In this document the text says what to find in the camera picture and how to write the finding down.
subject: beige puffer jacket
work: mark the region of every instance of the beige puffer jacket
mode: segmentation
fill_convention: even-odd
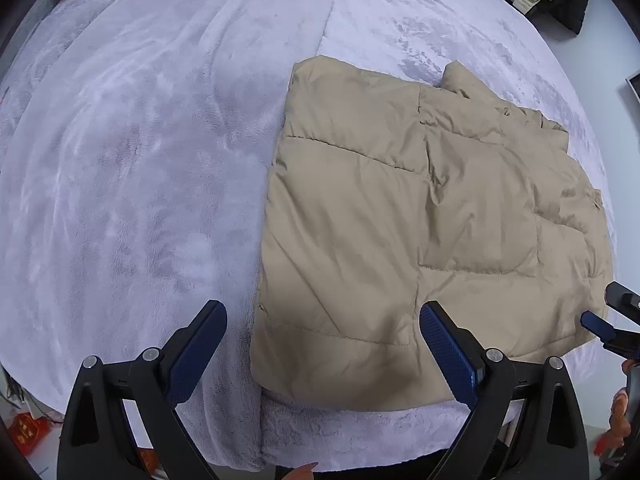
[[[568,134],[460,63],[442,88],[327,57],[294,67],[269,177],[251,360],[312,406],[452,398],[417,315],[542,362],[590,336],[612,279],[600,193]]]

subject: metal screw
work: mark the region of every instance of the metal screw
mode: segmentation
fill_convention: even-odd
[[[489,348],[486,351],[486,356],[489,359],[489,361],[493,361],[494,363],[499,363],[500,361],[502,361],[504,354],[500,352],[497,348]]]
[[[160,351],[157,348],[147,348],[142,352],[142,358],[145,361],[155,361],[160,355]]]
[[[84,361],[82,361],[82,366],[84,368],[93,368],[97,362],[98,358],[95,355],[90,355],[89,357],[84,358]]]
[[[549,359],[549,364],[556,370],[560,370],[564,366],[564,362],[562,361],[562,359],[556,356],[553,356],[551,359]]]

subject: lavender blanket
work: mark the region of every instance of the lavender blanket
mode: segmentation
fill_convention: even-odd
[[[228,331],[178,407],[209,461],[328,470],[452,442],[466,416],[456,402],[329,412],[251,378],[266,171],[290,70],[316,54],[430,84],[457,59],[541,109],[571,131],[615,236],[575,91],[502,0],[63,0],[0,86],[0,361],[16,380],[64,411],[85,356],[162,346],[213,298]],[[575,381],[594,349],[567,357]]]

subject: blue textured pad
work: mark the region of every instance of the blue textured pad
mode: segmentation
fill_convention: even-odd
[[[219,301],[209,301],[213,309],[187,343],[169,371],[166,400],[174,408],[191,397],[204,369],[209,364],[226,331],[226,309]]]
[[[428,303],[420,310],[420,332],[453,396],[472,410],[478,402],[476,372]]]
[[[616,338],[616,329],[600,316],[590,310],[585,310],[580,316],[580,324],[589,332],[595,334],[603,343],[609,343]]]

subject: silver bolt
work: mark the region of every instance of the silver bolt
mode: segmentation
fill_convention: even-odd
[[[82,361],[82,366],[84,368],[93,368],[97,362],[98,358],[95,355],[90,355],[89,357],[84,358],[84,361]]]
[[[504,354],[500,352],[497,348],[489,348],[486,351],[486,356],[489,359],[489,361],[493,361],[494,363],[499,363],[500,361],[502,361]]]
[[[145,361],[155,361],[160,355],[160,351],[157,348],[147,348],[142,352],[142,358]]]
[[[549,364],[556,370],[561,370],[564,366],[564,362],[562,362],[562,359],[556,356],[553,356],[551,359],[549,359]]]

